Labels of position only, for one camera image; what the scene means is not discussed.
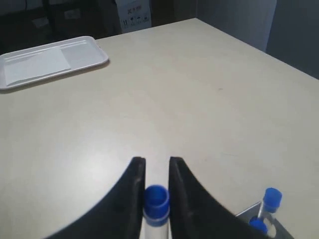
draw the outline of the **plastic tray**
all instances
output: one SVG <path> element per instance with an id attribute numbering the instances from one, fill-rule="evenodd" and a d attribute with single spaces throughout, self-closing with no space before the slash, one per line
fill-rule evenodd
<path id="1" fill-rule="evenodd" d="M 90 36 L 81 36 L 0 56 L 0 90 L 101 65 L 108 55 Z"/>

